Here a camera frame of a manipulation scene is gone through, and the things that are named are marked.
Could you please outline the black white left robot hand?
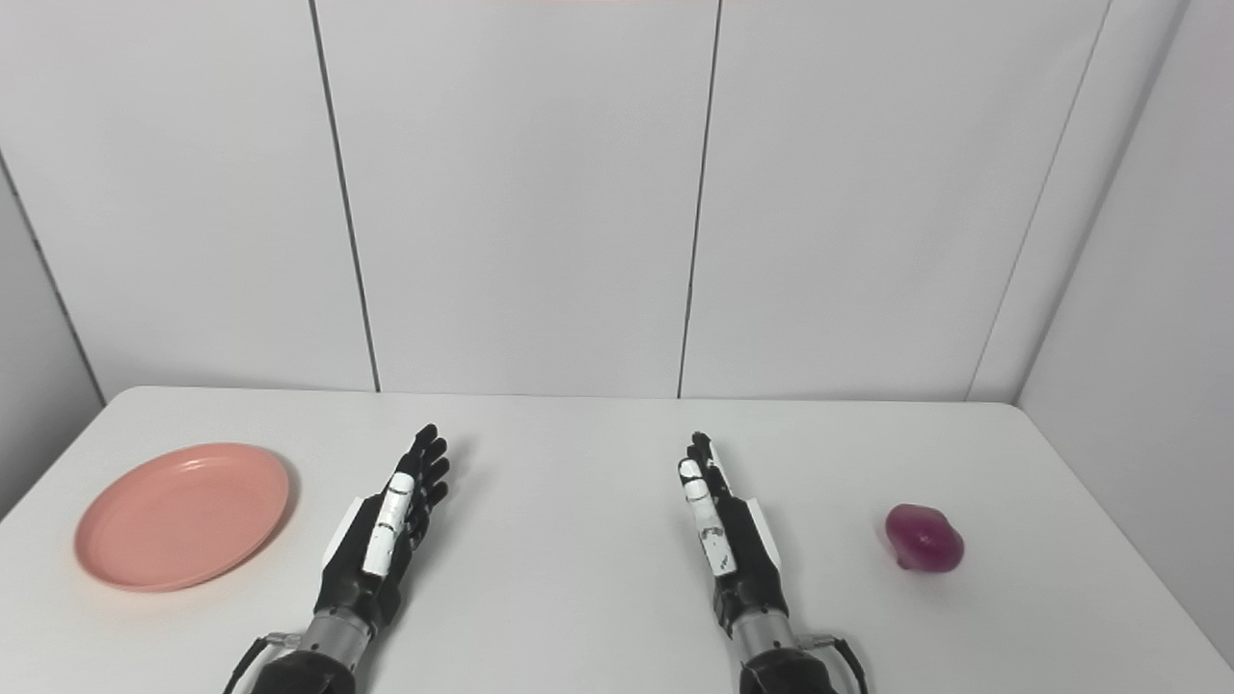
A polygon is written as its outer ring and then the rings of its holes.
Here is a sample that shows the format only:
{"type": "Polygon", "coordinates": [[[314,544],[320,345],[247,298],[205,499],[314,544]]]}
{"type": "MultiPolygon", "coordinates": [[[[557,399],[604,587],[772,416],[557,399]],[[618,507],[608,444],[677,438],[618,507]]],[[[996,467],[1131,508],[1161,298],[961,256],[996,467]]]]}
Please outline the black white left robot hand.
{"type": "Polygon", "coordinates": [[[392,624],[416,550],[445,500],[448,442],[427,424],[381,491],[355,499],[336,529],[313,612],[346,610],[376,633],[392,624]]]}

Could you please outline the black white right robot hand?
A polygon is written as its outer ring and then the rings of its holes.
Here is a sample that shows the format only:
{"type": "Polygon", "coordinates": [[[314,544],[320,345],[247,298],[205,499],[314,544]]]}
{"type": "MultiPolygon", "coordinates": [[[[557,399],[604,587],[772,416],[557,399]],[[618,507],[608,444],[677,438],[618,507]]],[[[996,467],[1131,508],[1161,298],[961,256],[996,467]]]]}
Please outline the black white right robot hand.
{"type": "Polygon", "coordinates": [[[691,435],[677,475],[713,575],[712,609],[719,627],[732,635],[750,614],[789,615],[780,557],[763,509],[732,491],[710,435],[691,435]]]}

